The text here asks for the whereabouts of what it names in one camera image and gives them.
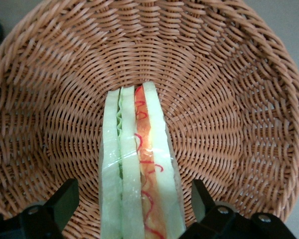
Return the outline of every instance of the plastic wrap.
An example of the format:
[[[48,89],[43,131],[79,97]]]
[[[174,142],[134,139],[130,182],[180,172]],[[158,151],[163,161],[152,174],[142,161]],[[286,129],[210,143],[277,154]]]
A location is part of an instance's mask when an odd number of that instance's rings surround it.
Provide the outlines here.
[[[154,83],[108,92],[102,134],[101,238],[178,238],[183,194]]]

